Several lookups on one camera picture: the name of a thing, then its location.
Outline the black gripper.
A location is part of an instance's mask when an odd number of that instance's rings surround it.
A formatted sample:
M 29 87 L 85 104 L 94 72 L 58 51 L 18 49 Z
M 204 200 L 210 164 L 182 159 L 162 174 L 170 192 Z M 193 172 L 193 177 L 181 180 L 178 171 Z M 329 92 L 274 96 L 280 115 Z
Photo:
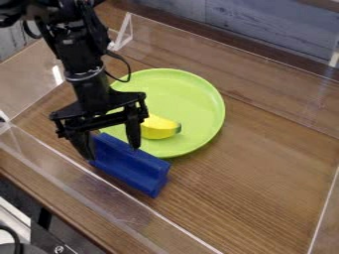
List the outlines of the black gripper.
M 77 101 L 50 113 L 58 137 L 66 138 L 85 160 L 94 159 L 87 131 L 124 124 L 125 137 L 133 150 L 140 147 L 140 123 L 148 116 L 144 92 L 121 92 L 109 87 L 103 73 L 79 76 L 66 74 Z

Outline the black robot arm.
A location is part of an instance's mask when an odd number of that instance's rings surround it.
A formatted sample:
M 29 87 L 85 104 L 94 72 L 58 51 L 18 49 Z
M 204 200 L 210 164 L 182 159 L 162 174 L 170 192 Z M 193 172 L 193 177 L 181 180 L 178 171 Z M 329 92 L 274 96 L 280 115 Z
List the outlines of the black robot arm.
M 63 76 L 77 100 L 51 112 L 57 136 L 69 140 L 81 156 L 94 159 L 90 132 L 113 125 L 125 126 L 126 141 L 140 147 L 140 123 L 148 117 L 145 94 L 109 87 L 102 56 L 121 60 L 107 50 L 107 28 L 94 14 L 99 0 L 0 0 L 0 28 L 15 22 L 34 22 L 33 39 L 43 39 L 63 66 Z

